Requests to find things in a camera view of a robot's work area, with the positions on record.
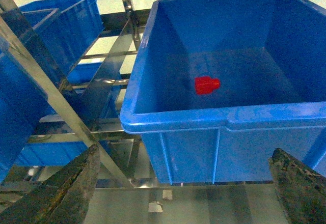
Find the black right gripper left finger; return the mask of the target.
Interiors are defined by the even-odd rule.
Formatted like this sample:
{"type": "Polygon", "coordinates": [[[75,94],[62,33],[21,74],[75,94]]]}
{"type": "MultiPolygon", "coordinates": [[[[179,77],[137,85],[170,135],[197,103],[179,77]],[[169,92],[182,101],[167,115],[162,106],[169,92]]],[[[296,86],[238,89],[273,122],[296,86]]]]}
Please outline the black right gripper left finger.
{"type": "Polygon", "coordinates": [[[1,223],[83,223],[100,170],[92,145],[1,213],[1,223]]]}

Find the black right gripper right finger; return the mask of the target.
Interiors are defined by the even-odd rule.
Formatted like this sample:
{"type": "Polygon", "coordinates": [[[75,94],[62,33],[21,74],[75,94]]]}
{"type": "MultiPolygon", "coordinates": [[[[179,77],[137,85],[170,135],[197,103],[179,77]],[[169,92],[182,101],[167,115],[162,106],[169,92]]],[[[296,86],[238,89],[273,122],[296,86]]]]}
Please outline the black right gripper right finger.
{"type": "Polygon", "coordinates": [[[280,148],[268,163],[288,223],[325,223],[325,177],[280,148]]]}

